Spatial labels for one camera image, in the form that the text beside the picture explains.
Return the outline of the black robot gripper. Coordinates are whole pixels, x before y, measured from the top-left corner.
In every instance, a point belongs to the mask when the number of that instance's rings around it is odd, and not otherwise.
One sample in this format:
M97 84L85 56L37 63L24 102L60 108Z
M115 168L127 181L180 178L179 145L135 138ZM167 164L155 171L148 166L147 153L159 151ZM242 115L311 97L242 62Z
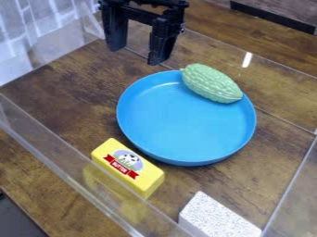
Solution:
M127 23L136 20L151 25L149 53L147 64L155 66L165 61L172 53L177 34L183 32L187 0L97 0L108 50L115 52L125 47ZM141 5L164 7L161 13L141 9Z

